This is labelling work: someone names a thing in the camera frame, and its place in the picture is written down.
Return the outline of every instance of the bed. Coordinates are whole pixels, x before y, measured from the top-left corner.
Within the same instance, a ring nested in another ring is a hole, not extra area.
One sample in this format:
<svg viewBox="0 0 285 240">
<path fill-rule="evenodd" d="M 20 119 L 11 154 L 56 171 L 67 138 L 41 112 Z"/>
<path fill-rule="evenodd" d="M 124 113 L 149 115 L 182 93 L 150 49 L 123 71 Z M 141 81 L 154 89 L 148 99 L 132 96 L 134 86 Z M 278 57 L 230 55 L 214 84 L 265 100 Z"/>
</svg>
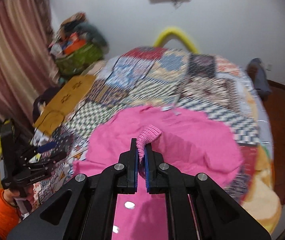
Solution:
<svg viewBox="0 0 285 240">
<path fill-rule="evenodd" d="M 281 215 L 273 191 L 272 135 L 267 113 L 241 67 L 216 55 L 139 47 L 90 69 L 96 76 L 90 92 L 51 136 L 55 141 L 72 136 L 73 145 L 52 177 L 35 184 L 34 209 L 75 175 L 75 161 L 86 161 L 90 136 L 98 125 L 129 107 L 174 105 L 177 111 L 203 111 L 208 119 L 230 128 L 244 162 L 224 189 L 272 233 Z"/>
</svg>

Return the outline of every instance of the pink knitted fabric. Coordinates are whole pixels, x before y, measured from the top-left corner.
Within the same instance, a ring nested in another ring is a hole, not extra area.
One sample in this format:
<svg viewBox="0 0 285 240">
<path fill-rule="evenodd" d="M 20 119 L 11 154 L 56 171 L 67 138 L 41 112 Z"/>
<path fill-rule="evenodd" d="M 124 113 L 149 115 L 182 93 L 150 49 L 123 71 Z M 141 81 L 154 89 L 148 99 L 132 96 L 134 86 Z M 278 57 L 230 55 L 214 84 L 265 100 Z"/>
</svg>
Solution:
<svg viewBox="0 0 285 240">
<path fill-rule="evenodd" d="M 138 149 L 139 163 L 142 162 L 143 156 L 145 155 L 145 145 L 156 141 L 162 134 L 161 130 L 154 127 L 153 125 L 147 125 L 140 135 L 137 137 L 136 145 Z"/>
</svg>

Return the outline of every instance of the power outlet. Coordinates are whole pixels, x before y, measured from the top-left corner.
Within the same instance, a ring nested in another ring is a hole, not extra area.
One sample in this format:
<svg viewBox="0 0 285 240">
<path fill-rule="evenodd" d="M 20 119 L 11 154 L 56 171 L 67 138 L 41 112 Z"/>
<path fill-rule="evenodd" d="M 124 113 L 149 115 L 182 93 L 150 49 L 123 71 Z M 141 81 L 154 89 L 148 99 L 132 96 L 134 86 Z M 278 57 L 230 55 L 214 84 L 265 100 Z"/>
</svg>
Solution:
<svg viewBox="0 0 285 240">
<path fill-rule="evenodd" d="M 266 70 L 271 71 L 272 69 L 272 64 L 268 64 Z"/>
</svg>

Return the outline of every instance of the white wall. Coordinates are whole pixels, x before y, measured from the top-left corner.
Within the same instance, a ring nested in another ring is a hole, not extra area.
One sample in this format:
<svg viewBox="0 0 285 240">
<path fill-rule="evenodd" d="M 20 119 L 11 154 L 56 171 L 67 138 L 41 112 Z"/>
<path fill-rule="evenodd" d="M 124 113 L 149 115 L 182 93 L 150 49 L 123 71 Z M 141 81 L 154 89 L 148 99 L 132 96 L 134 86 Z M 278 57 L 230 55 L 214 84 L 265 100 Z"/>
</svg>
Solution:
<svg viewBox="0 0 285 240">
<path fill-rule="evenodd" d="M 168 26 L 183 29 L 203 53 L 246 66 L 255 57 L 272 64 L 268 78 L 285 85 L 285 0 L 50 0 L 55 30 L 84 11 L 110 44 L 107 58 L 152 45 Z"/>
</svg>

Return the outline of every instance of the pink cloth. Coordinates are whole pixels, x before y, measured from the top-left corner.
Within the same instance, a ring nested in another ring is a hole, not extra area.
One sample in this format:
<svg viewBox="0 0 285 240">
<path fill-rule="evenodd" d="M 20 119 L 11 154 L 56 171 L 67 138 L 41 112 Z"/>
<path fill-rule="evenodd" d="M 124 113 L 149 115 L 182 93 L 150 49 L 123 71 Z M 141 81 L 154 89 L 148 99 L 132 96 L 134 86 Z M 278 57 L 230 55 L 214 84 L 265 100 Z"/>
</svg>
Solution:
<svg viewBox="0 0 285 240">
<path fill-rule="evenodd" d="M 144 127 L 140 135 L 138 135 L 136 141 L 139 163 L 142 162 L 143 156 L 145 155 L 145 145 L 154 142 L 159 138 L 160 135 L 161 130 L 154 127 L 153 125 L 147 125 L 146 127 Z"/>
<path fill-rule="evenodd" d="M 128 151 L 146 125 L 153 125 L 162 135 L 152 143 L 153 150 L 181 172 L 208 174 L 221 187 L 236 176 L 243 162 L 233 134 L 223 122 L 209 120 L 203 112 L 179 109 L 180 115 L 160 108 L 139 106 L 118 112 L 99 125 L 90 137 L 85 161 L 75 161 L 75 174 L 92 176 L 117 163 L 120 153 Z M 135 204 L 125 208 L 125 202 Z M 114 225 L 119 228 L 112 239 L 167 239 L 167 216 L 164 195 L 146 192 L 145 180 L 138 177 L 135 195 L 118 195 Z"/>
</svg>

